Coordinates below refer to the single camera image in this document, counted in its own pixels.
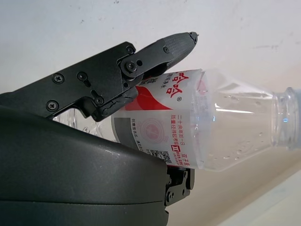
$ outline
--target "white wall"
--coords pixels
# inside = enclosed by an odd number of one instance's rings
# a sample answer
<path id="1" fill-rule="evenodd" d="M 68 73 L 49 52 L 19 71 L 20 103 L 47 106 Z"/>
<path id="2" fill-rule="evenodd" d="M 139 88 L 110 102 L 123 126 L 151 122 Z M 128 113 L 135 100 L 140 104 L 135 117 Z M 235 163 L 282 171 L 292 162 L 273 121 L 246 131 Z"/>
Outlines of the white wall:
<path id="1" fill-rule="evenodd" d="M 141 49 L 185 31 L 199 41 L 175 71 L 218 67 L 277 91 L 301 87 L 300 9 L 297 0 L 2 0 L 0 92 L 125 40 Z M 216 225 L 299 161 L 301 152 L 271 150 L 223 173 L 200 170 L 191 195 L 168 208 L 169 225 Z"/>

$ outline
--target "qr code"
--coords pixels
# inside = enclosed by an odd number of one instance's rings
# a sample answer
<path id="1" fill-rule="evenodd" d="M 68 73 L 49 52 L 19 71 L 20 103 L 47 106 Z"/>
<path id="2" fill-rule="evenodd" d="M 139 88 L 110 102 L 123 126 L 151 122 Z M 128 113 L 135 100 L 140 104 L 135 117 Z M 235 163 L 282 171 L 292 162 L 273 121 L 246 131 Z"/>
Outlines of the qr code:
<path id="1" fill-rule="evenodd" d="M 150 150 L 149 154 L 160 159 L 163 159 L 167 163 L 172 163 L 167 151 L 157 151 L 157 150 Z"/>

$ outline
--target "bottle mouth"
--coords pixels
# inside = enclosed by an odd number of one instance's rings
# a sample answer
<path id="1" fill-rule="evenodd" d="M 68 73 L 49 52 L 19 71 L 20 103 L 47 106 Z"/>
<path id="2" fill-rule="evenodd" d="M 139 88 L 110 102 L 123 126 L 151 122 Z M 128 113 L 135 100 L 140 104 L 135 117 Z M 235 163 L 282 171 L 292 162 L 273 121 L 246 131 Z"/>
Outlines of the bottle mouth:
<path id="1" fill-rule="evenodd" d="M 295 148 L 299 140 L 299 107 L 295 91 L 275 94 L 272 107 L 272 145 Z"/>

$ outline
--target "red and white label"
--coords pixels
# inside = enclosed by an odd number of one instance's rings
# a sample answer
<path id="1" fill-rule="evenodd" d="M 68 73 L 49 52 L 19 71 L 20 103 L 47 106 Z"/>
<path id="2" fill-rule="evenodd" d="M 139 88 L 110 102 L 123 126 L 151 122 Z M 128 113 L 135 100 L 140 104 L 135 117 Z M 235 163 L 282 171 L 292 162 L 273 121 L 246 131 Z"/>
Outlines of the red and white label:
<path id="1" fill-rule="evenodd" d="M 202 160 L 194 151 L 190 117 L 193 96 L 208 95 L 203 75 L 193 70 L 144 80 L 136 87 L 138 97 L 112 118 L 130 118 L 140 151 L 168 165 L 200 169 Z"/>

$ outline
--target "screw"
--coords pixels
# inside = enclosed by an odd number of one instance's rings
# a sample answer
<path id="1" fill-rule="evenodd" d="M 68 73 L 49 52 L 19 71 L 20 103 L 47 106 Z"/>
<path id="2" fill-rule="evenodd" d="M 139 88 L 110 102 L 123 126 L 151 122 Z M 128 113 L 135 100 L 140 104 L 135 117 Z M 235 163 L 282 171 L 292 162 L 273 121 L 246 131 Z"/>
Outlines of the screw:
<path id="1" fill-rule="evenodd" d="M 95 103 L 97 105 L 102 105 L 103 104 L 103 98 L 102 97 L 96 97 L 95 98 Z"/>
<path id="2" fill-rule="evenodd" d="M 65 81 L 65 78 L 63 75 L 61 74 L 54 74 L 52 76 L 52 81 L 55 83 L 55 84 L 62 84 L 64 81 Z"/>
<path id="3" fill-rule="evenodd" d="M 129 72 L 134 72 L 137 70 L 136 64 L 134 62 L 126 62 L 126 69 Z"/>
<path id="4" fill-rule="evenodd" d="M 77 78 L 78 78 L 78 80 L 80 80 L 80 81 L 86 81 L 86 80 L 88 79 L 88 76 L 87 76 L 87 74 L 84 73 L 84 72 L 78 72 Z"/>
<path id="5" fill-rule="evenodd" d="M 133 54 L 134 53 L 134 49 L 130 46 L 127 47 L 127 52 L 128 54 Z"/>
<path id="6" fill-rule="evenodd" d="M 55 100 L 49 100 L 46 103 L 46 109 L 50 112 L 56 112 L 58 110 L 58 103 Z"/>
<path id="7" fill-rule="evenodd" d="M 166 46 L 163 47 L 163 50 L 164 52 L 169 53 L 169 49 Z"/>

